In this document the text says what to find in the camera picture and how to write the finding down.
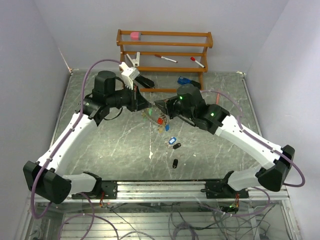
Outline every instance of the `wooden rack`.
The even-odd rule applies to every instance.
[[[140,32],[141,35],[151,36],[182,36],[182,37],[206,37],[204,43],[193,42],[164,42],[164,41],[122,41],[122,35],[130,35],[132,32]],[[140,51],[140,55],[161,55],[161,56],[183,56],[183,57],[201,57],[200,63],[203,67],[166,67],[166,66],[139,66],[140,72],[172,72],[172,73],[198,73],[198,81],[201,89],[204,88],[203,73],[208,71],[207,50],[214,45],[211,32],[175,32],[175,31],[124,31],[118,30],[116,44],[120,46],[120,61],[125,61],[125,55],[133,55],[137,51],[125,51],[125,45],[143,45],[143,46],[177,46],[177,47],[203,47],[202,53],[196,52],[163,52],[163,51]],[[175,88],[140,88],[141,92],[161,92],[175,93]]]

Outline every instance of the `blue object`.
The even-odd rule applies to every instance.
[[[169,140],[169,144],[172,145],[177,141],[177,139],[175,137],[170,138]]]
[[[178,78],[178,84],[181,84],[181,85],[184,85],[184,84],[190,84],[191,83],[191,80],[190,79],[188,79],[188,78],[185,78],[185,77],[183,77],[183,76],[180,76],[179,78]]]

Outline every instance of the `white marker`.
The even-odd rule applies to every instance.
[[[190,57],[190,59],[191,59],[192,61],[196,62],[200,67],[205,68],[205,66],[202,65],[200,62],[198,62],[193,56]]]
[[[158,58],[161,58],[161,59],[165,59],[165,60],[168,60],[168,61],[171,61],[171,62],[174,62],[174,63],[178,63],[178,61],[176,60],[173,60],[173,59],[170,59],[170,58],[167,58],[167,57],[164,57],[164,56],[161,56],[161,55],[158,55],[158,54],[155,54],[156,57]]]

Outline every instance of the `white wall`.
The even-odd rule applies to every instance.
[[[208,51],[209,70],[244,72],[257,56],[288,0],[35,2],[70,68],[87,69],[99,59],[119,59],[116,35],[117,30],[122,29],[212,32],[214,46]],[[117,68],[112,64],[107,67]]]
[[[32,0],[0,1],[0,239],[14,239],[23,174],[49,147],[68,69]]]
[[[264,136],[296,150],[306,185],[289,194],[304,239],[319,239],[320,1],[289,0],[247,83]],[[293,168],[287,182],[300,181]]]

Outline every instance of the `gray marble tabletop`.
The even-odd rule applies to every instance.
[[[74,71],[58,120],[54,139],[68,125],[80,101],[80,90],[85,72]],[[94,77],[92,72],[86,85],[90,93]],[[197,80],[192,73],[142,73],[153,80],[156,86],[178,88],[178,77]],[[238,73],[205,73],[205,89],[221,90],[232,96],[242,107],[242,123],[257,132],[253,110],[250,106],[241,75]],[[165,99],[174,93],[144,93],[149,101]],[[204,93],[207,103],[215,103],[215,93]],[[237,109],[220,96],[219,105],[237,115]],[[107,118],[117,115],[112,109]],[[240,171],[258,163],[243,150],[229,141],[192,127],[179,118],[170,120],[170,130],[158,132],[158,126],[142,117],[141,112],[126,109],[115,120],[103,121],[78,146],[66,169],[66,174],[94,173],[104,180],[191,180],[222,178],[231,170]],[[165,145],[170,137],[176,137],[181,147],[173,150]],[[178,159],[177,168],[173,168]]]

